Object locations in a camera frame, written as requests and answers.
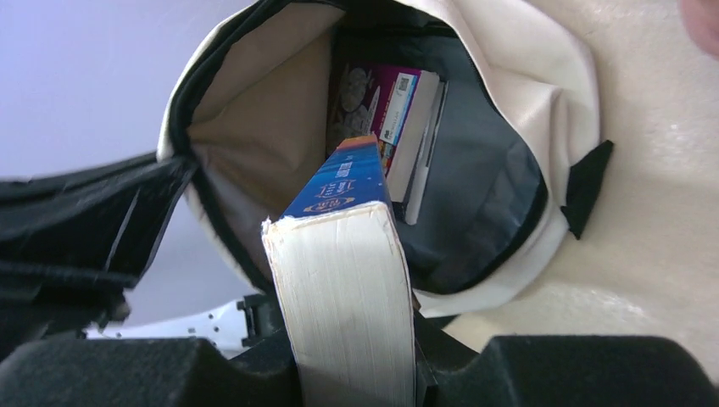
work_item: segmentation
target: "white plastic part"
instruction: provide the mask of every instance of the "white plastic part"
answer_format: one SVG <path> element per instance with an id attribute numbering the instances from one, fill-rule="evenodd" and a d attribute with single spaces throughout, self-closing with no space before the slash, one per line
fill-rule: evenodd
<path id="1" fill-rule="evenodd" d="M 242 340 L 248 337 L 245 311 L 238 309 L 240 301 L 195 315 L 155 322 L 143 326 L 97 326 L 85 330 L 87 339 L 160 339 L 173 337 L 203 337 L 222 355 L 232 359 L 248 348 Z"/>

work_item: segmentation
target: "cream backpack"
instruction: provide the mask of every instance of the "cream backpack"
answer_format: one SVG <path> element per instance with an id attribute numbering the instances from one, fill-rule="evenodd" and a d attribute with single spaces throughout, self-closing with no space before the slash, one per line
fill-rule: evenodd
<path id="1" fill-rule="evenodd" d="M 398 225 L 424 316 L 510 301 L 581 236 L 612 144 L 592 57 L 563 27 L 522 0 L 264 0 L 199 46 L 158 147 L 199 163 L 189 206 L 254 287 L 274 290 L 260 222 L 326 157 L 336 53 L 449 83 L 419 222 Z"/>

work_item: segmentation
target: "beige lining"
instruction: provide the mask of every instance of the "beige lining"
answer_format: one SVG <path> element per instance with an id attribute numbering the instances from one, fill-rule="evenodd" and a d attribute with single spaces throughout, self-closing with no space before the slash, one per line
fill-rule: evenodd
<path id="1" fill-rule="evenodd" d="M 325 161 L 331 28 L 343 11 L 294 3 L 234 44 L 187 129 L 239 241 L 271 279 L 259 227 Z"/>

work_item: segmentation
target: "black tab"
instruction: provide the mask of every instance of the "black tab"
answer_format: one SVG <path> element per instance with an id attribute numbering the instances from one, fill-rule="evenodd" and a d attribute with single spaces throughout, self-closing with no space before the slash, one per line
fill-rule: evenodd
<path id="1" fill-rule="evenodd" d="M 569 171 L 566 205 L 561 208 L 569 231 L 579 239 L 597 202 L 614 143 L 607 140 L 592 150 Z"/>
<path id="2" fill-rule="evenodd" d="M 132 288 L 150 266 L 197 166 L 152 154 L 0 182 L 0 276 L 56 287 Z"/>

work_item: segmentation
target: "book spine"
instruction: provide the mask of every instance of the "book spine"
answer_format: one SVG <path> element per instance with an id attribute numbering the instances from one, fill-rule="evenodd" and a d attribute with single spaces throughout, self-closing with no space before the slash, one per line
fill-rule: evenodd
<path id="1" fill-rule="evenodd" d="M 399 72 L 397 80 L 393 84 L 392 96 L 387 104 L 382 128 L 377 133 L 385 176 L 392 167 L 393 157 L 397 151 L 399 138 L 402 136 L 402 129 L 404 129 L 404 122 L 407 120 L 407 114 L 415 98 L 418 81 L 418 75 Z"/>
<path id="2" fill-rule="evenodd" d="M 290 204 L 283 216 L 301 218 L 388 202 L 375 136 L 343 141 Z"/>

